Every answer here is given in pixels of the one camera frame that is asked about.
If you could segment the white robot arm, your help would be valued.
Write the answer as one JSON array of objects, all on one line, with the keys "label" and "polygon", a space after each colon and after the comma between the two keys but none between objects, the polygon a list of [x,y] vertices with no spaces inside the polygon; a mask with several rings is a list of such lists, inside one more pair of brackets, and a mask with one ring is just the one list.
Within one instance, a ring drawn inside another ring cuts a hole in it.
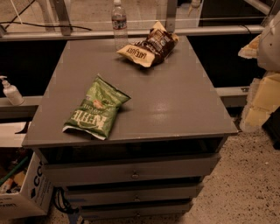
[{"label": "white robot arm", "polygon": [[280,11],[262,31],[257,63],[267,71],[280,72]]}]

